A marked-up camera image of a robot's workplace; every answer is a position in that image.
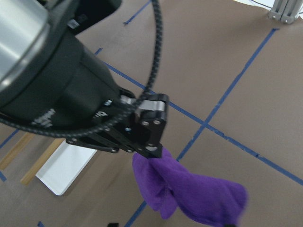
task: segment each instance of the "towel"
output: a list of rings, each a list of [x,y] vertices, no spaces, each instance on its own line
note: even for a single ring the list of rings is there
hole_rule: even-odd
[[[242,185],[192,174],[165,148],[162,158],[134,154],[133,169],[143,198],[163,219],[179,207],[190,219],[205,225],[237,225],[247,202]]]

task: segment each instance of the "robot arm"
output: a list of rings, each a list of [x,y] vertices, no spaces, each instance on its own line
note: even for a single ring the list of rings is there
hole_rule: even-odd
[[[167,95],[146,93],[133,108],[133,93],[117,85],[106,65],[74,36],[115,11],[120,0],[0,4],[1,122],[53,137],[60,134],[52,131],[71,132],[63,135],[77,146],[161,156]],[[91,4],[103,4],[102,10]],[[125,110],[133,111],[114,120]],[[96,129],[107,122],[113,123]],[[73,133],[86,129],[95,130]]]

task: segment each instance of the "purple fabric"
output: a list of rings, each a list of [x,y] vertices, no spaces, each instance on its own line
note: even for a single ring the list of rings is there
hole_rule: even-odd
[[[191,174],[165,148],[162,158],[134,154],[133,169],[143,198],[163,219],[179,206],[190,219],[202,224],[238,224],[247,201],[242,185]]]

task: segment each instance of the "screw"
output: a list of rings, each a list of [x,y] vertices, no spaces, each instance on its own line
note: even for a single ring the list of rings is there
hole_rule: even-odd
[[[109,106],[112,104],[112,102],[113,102],[112,100],[107,100],[103,105]]]
[[[153,123],[154,123],[154,124],[161,124],[161,122],[160,122],[160,121],[157,121],[157,120],[153,121]]]
[[[150,124],[148,122],[142,122],[142,125],[149,126]]]

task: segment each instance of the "wooden stick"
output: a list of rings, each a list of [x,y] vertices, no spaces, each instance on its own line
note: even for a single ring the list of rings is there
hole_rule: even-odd
[[[35,135],[26,132],[22,138],[15,144],[15,146],[6,154],[0,161],[0,169],[4,170],[14,160],[14,158],[24,149]]]
[[[28,185],[32,179],[35,177],[39,169],[45,164],[49,157],[57,150],[57,148],[62,144],[65,139],[55,139],[51,145],[45,150],[45,152],[40,156],[40,158],[33,164],[30,170],[21,179],[21,183]]]

